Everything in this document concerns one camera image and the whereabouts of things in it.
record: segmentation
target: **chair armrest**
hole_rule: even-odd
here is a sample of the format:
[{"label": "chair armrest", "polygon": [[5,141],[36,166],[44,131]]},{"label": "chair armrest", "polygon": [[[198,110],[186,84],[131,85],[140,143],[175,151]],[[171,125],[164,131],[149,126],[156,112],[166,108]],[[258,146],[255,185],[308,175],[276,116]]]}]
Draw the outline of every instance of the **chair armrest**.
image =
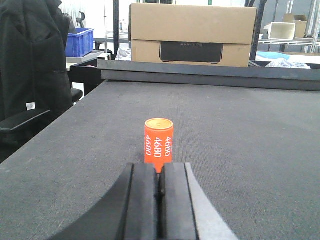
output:
[{"label": "chair armrest", "polygon": [[7,119],[0,121],[0,134],[12,134],[21,131],[37,122],[40,117],[49,112],[50,110],[45,109],[32,109],[8,117]]}]

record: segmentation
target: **black jacket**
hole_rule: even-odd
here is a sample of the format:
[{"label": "black jacket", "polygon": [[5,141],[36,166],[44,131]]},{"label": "black jacket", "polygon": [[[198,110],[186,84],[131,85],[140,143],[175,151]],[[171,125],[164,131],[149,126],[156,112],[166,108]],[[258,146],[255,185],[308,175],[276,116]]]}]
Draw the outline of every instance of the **black jacket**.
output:
[{"label": "black jacket", "polygon": [[65,46],[70,21],[59,0],[6,0],[0,6],[0,121],[50,109],[52,122],[72,103]]}]

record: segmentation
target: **white plastic bag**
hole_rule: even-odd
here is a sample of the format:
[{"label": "white plastic bag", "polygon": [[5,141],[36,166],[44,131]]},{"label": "white plastic bag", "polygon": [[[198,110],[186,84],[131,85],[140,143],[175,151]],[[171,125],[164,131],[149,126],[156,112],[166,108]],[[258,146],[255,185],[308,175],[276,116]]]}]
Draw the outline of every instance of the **white plastic bag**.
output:
[{"label": "white plastic bag", "polygon": [[131,61],[131,48],[119,47],[115,60],[116,61]]},{"label": "white plastic bag", "polygon": [[273,60],[266,67],[267,68],[287,68],[287,69],[311,69],[311,67],[309,67],[305,63],[289,62],[284,58],[278,58],[276,60]]}]

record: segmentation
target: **white tag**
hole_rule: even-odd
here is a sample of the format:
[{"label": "white tag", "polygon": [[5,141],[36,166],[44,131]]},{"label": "white tag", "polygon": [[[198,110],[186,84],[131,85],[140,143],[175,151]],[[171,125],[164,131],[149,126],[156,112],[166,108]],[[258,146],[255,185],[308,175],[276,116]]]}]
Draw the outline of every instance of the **white tag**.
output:
[{"label": "white tag", "polygon": [[32,109],[36,109],[36,103],[35,102],[28,102],[25,104],[26,105],[26,110],[32,110]]}]

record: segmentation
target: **black label on box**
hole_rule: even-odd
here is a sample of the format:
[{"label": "black label on box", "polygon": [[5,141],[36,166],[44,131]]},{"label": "black label on box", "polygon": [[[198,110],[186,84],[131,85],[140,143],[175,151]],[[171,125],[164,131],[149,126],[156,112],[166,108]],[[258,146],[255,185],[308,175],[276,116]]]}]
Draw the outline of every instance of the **black label on box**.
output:
[{"label": "black label on box", "polygon": [[160,42],[160,59],[164,62],[220,63],[223,43],[200,43],[181,41]]}]

